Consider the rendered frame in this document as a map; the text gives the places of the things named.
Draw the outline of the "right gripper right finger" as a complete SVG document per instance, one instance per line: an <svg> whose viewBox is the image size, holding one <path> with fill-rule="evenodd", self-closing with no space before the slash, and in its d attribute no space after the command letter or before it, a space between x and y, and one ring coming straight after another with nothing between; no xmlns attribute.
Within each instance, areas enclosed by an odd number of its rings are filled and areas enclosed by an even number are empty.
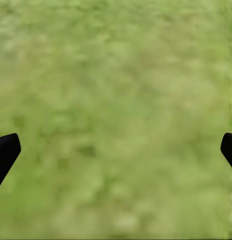
<svg viewBox="0 0 232 240"><path fill-rule="evenodd" d="M220 150L229 164L232 166L232 134L225 133L222 139Z"/></svg>

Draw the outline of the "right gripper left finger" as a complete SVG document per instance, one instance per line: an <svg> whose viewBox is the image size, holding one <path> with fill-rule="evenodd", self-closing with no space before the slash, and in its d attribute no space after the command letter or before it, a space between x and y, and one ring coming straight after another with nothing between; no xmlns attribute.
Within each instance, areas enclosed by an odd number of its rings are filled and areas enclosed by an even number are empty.
<svg viewBox="0 0 232 240"><path fill-rule="evenodd" d="M16 133L0 137L0 185L21 152Z"/></svg>

